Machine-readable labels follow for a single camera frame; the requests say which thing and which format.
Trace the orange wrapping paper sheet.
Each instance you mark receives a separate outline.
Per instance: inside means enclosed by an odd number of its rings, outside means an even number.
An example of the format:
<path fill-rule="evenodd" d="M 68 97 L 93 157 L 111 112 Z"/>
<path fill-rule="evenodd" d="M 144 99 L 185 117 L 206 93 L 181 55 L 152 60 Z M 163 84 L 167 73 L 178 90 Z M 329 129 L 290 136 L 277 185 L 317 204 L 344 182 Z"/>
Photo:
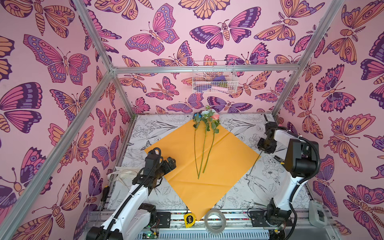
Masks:
<path fill-rule="evenodd" d="M 214 134 L 190 120 L 145 149 L 160 148 L 177 167 L 165 179 L 189 210 L 202 218 L 251 169 L 259 154 L 219 126 Z"/>

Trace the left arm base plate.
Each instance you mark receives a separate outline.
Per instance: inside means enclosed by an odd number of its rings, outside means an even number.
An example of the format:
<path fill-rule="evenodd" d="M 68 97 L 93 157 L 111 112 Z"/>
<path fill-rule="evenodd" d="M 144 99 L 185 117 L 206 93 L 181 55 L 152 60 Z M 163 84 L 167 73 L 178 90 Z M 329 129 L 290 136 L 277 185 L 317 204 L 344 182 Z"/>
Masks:
<path fill-rule="evenodd" d="M 150 221 L 145 225 L 145 229 L 169 229 L 171 227 L 171 213 L 157 212 L 150 213 Z"/>

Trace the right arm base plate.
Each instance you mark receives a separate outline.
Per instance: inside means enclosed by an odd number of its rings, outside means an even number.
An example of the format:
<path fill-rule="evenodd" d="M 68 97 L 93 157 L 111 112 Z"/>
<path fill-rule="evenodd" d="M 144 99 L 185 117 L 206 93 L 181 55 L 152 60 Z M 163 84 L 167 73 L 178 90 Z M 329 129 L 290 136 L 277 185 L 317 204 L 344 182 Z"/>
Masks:
<path fill-rule="evenodd" d="M 293 226 L 291 213 L 291 211 L 284 211 L 279 208 L 266 210 L 250 208 L 247 211 L 253 227 L 272 228 L 279 231 Z"/>

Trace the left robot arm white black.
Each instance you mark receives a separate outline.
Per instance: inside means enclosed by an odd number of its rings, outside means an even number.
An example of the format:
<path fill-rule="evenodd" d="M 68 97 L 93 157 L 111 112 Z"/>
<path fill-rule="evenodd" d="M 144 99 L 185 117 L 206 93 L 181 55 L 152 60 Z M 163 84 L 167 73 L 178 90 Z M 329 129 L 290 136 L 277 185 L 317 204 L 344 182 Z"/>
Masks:
<path fill-rule="evenodd" d="M 132 186 L 123 202 L 99 227 L 92 227 L 86 240 L 134 240 L 146 227 L 156 224 L 157 209 L 148 203 L 149 195 L 165 175 L 175 170 L 175 159 L 162 157 L 160 148 L 149 151 L 145 166 L 132 180 Z"/>

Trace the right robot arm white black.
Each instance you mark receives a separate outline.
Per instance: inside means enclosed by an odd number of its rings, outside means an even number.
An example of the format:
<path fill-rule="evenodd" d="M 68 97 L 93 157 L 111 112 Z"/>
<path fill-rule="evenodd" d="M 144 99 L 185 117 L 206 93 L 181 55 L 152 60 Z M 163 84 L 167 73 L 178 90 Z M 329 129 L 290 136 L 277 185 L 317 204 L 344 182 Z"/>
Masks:
<path fill-rule="evenodd" d="M 285 152 L 278 156 L 287 173 L 283 189 L 267 205 L 266 221 L 271 226 L 287 223 L 295 212 L 293 201 L 302 186 L 320 170 L 319 145 L 295 134 L 276 122 L 266 121 L 265 138 L 260 138 L 257 147 L 265 154 L 275 154 L 278 145 Z"/>

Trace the small pink fake rose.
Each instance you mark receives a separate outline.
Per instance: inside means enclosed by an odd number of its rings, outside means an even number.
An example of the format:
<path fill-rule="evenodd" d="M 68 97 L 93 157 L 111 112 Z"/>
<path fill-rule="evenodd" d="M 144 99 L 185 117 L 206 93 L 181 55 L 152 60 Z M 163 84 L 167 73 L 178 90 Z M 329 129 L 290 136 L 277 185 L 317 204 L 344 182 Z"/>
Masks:
<path fill-rule="evenodd" d="M 261 152 L 260 152 L 259 155 L 257 156 L 256 160 L 254 161 L 254 163 L 253 163 L 253 165 L 252 165 L 250 171 L 248 172 L 248 175 L 250 175 L 250 174 L 252 173 L 252 171 L 253 171 L 253 169 L 254 169 L 254 167 L 255 167 L 257 161 L 260 159 L 260 157 L 263 155 L 263 153 L 264 153 L 264 151 L 261 150 Z"/>

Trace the white fake rose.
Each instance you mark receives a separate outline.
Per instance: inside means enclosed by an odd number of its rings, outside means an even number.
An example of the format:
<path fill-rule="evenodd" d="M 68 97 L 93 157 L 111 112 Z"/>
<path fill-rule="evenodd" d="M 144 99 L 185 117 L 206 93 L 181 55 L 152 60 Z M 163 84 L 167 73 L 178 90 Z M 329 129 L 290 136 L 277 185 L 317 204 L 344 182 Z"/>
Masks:
<path fill-rule="evenodd" d="M 206 109 L 201 112 L 200 123 L 204 127 L 204 141 L 203 141 L 203 147 L 202 147 L 201 165 L 198 172 L 198 180 L 200 179 L 202 169 L 203 169 L 206 138 L 207 138 L 207 132 L 210 131 L 210 122 L 211 122 L 212 114 L 213 112 L 210 106 L 206 106 Z"/>

